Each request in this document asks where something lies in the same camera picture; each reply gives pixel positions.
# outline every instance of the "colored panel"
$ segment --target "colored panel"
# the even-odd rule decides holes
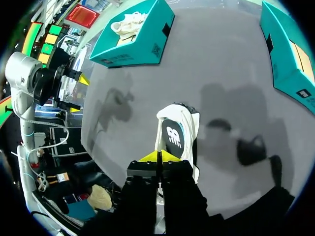
[[[36,40],[36,36],[38,35],[38,32],[39,32],[41,26],[42,26],[42,23],[37,23],[37,22],[32,23],[32,25],[28,31],[28,34],[25,37],[25,41],[24,41],[23,48],[22,48],[23,54],[25,54],[27,56],[31,55],[33,44]]]
[[[44,64],[47,64],[49,57],[50,57],[50,55],[41,53],[41,54],[39,54],[38,60]]]
[[[80,4],[76,5],[74,9],[65,18],[86,28],[91,28],[93,23],[98,18],[99,13],[92,11]]]
[[[49,29],[49,33],[59,35],[62,30],[62,27],[56,26],[56,25],[51,25]]]
[[[44,44],[43,48],[41,49],[42,53],[46,53],[46,54],[51,54],[52,50],[53,50],[54,46],[50,45],[50,44]]]
[[[6,111],[5,107],[12,109],[11,96],[6,97],[2,101],[0,101],[0,128],[3,126],[6,119],[8,119],[9,116],[12,114],[12,112]]]
[[[50,44],[55,44],[55,42],[57,41],[58,36],[56,35],[52,35],[52,34],[48,34],[45,40],[45,43],[50,43]]]

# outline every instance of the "sneaker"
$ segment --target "sneaker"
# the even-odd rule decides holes
[[[157,113],[158,127],[155,150],[168,153],[189,161],[195,183],[199,169],[196,165],[196,138],[199,131],[200,113],[183,103],[174,103]]]
[[[125,14],[125,19],[120,22],[113,22],[111,24],[111,29],[120,36],[121,40],[125,40],[140,32],[146,18],[146,13],[141,14],[139,12],[134,12],[132,14]]]

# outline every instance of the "shoe logo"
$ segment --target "shoe logo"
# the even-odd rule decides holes
[[[169,136],[169,141],[173,144],[177,145],[179,148],[182,148],[181,139],[176,129],[172,129],[171,127],[167,127],[167,134]]]

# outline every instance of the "table surface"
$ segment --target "table surface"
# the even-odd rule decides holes
[[[244,167],[236,138],[262,135],[283,161],[283,187],[297,196],[314,164],[314,116],[275,90],[259,17],[230,9],[176,9],[160,65],[117,69],[93,64],[81,142],[118,185],[130,161],[154,149],[156,113],[185,102],[201,113],[198,186],[210,215],[230,217],[273,186],[268,160]],[[228,121],[230,133],[207,124]]]

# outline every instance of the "cable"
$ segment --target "cable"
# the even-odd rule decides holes
[[[49,215],[46,215],[46,214],[43,213],[43,212],[39,212],[39,211],[33,210],[33,211],[31,212],[31,216],[33,216],[33,215],[35,215],[35,214],[43,215],[43,216],[46,216],[46,217],[50,218]]]
[[[38,206],[38,209],[40,210],[40,213],[43,213],[43,212],[41,211],[41,208],[40,208],[40,206],[39,206],[38,203],[37,203],[37,206]],[[52,225],[48,222],[48,220],[47,220],[46,218],[44,218],[44,220],[46,221],[47,224],[50,225],[50,227],[51,227],[53,230],[58,231],[54,226],[52,226]]]

